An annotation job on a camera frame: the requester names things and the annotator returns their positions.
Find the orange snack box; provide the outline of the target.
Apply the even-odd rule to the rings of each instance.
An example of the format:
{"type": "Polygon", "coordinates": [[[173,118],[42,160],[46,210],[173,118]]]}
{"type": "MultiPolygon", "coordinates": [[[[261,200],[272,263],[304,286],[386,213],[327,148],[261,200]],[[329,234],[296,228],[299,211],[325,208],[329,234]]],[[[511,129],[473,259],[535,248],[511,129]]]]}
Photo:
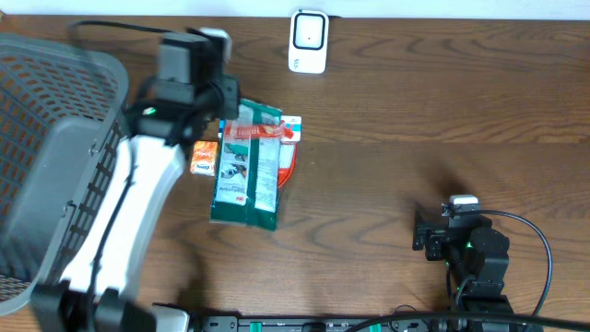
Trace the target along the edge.
{"type": "Polygon", "coordinates": [[[214,176],[217,159],[217,141],[196,141],[193,146],[190,172],[196,175],[214,176]]]}

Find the red coffee stick sachet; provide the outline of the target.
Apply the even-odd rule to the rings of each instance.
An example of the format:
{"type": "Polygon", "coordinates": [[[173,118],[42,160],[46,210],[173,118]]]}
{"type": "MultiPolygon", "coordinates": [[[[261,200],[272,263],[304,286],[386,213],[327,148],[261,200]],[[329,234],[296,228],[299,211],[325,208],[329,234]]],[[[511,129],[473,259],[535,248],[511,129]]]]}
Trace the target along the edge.
{"type": "Polygon", "coordinates": [[[292,139],[295,134],[284,124],[236,124],[227,123],[222,134],[236,139],[279,138],[292,139]]]}

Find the red dustpan brush package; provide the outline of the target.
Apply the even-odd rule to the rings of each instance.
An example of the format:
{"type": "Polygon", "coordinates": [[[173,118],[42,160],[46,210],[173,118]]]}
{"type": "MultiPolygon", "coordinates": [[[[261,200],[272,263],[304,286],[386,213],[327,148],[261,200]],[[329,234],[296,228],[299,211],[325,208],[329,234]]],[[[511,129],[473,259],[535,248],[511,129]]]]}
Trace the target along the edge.
{"type": "Polygon", "coordinates": [[[297,162],[297,147],[301,141],[302,118],[286,115],[281,118],[285,135],[281,138],[277,187],[282,189],[294,173],[297,162]]]}

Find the green grip gloves package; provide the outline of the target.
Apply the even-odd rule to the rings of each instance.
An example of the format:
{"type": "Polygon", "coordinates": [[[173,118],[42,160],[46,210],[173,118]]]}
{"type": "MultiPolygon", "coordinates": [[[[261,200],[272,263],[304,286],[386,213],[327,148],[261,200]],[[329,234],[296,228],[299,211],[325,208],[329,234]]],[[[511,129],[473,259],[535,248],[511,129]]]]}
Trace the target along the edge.
{"type": "MultiPolygon", "coordinates": [[[[243,99],[227,123],[281,125],[282,111],[243,99]]],[[[277,228],[279,138],[236,139],[221,132],[218,173],[210,211],[215,223],[277,228]]]]}

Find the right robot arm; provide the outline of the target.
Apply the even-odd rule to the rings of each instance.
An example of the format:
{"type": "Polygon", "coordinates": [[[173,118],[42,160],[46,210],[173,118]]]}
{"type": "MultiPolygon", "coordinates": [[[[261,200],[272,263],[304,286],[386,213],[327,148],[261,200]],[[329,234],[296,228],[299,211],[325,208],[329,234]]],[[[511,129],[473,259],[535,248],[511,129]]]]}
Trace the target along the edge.
{"type": "Polygon", "coordinates": [[[491,219],[476,211],[434,218],[416,211],[412,249],[429,261],[447,265],[451,309],[461,313],[510,314],[502,294],[509,266],[509,239],[492,228],[491,219]]]}

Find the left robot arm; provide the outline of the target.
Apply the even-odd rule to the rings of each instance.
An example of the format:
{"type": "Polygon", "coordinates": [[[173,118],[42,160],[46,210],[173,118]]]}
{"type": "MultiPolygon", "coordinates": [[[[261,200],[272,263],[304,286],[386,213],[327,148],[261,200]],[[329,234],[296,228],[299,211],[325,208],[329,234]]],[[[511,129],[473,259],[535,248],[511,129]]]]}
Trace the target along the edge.
{"type": "Polygon", "coordinates": [[[124,113],[129,133],[86,240],[53,283],[38,283],[30,306],[43,331],[185,331],[190,316],[136,303],[160,212],[210,122],[235,119],[240,86],[226,74],[224,30],[166,31],[154,97],[124,113]]]}

